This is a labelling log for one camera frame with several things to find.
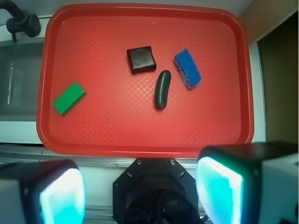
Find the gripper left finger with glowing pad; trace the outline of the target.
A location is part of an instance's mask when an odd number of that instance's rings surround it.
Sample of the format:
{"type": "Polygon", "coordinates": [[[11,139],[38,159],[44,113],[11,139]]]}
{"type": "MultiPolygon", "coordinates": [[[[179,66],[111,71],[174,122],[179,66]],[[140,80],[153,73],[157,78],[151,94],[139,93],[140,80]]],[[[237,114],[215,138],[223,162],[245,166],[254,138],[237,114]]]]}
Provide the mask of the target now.
{"type": "Polygon", "coordinates": [[[72,160],[1,165],[2,224],[81,224],[85,210],[85,178],[72,160]]]}

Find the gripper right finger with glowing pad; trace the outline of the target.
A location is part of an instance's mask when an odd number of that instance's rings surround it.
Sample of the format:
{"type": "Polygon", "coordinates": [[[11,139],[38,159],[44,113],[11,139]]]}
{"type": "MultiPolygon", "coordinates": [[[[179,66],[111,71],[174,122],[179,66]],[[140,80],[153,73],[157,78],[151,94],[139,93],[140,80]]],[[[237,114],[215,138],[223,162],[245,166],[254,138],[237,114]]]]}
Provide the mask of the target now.
{"type": "Polygon", "coordinates": [[[281,141],[207,146],[196,164],[196,189],[213,224],[296,224],[299,146],[281,141]]]}

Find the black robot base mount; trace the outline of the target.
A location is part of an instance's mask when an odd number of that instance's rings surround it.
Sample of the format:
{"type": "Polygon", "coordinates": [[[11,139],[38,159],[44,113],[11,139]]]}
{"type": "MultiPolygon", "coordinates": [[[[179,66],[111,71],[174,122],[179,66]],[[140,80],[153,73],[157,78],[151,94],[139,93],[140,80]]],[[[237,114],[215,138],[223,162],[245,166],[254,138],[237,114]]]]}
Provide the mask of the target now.
{"type": "Polygon", "coordinates": [[[175,159],[137,158],[113,182],[118,224],[202,224],[195,179],[175,159]]]}

